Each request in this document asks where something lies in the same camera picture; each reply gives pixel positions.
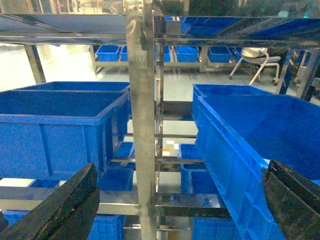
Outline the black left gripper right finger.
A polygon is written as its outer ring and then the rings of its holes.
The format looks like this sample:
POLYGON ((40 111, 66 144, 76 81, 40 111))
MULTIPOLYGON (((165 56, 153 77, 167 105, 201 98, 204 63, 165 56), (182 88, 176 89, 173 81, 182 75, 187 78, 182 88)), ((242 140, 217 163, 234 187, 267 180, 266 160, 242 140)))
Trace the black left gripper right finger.
POLYGON ((286 240, 320 238, 320 186, 272 159, 263 170, 262 186, 268 210, 286 240))

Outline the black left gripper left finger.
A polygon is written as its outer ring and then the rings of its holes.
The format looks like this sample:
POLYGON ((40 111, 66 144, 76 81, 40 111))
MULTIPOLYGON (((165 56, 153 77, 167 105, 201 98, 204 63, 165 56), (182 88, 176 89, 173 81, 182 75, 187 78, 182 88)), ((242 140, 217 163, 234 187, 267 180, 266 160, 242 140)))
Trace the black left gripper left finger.
POLYGON ((87 164, 11 227, 2 240, 86 240, 99 209, 97 169, 87 164))

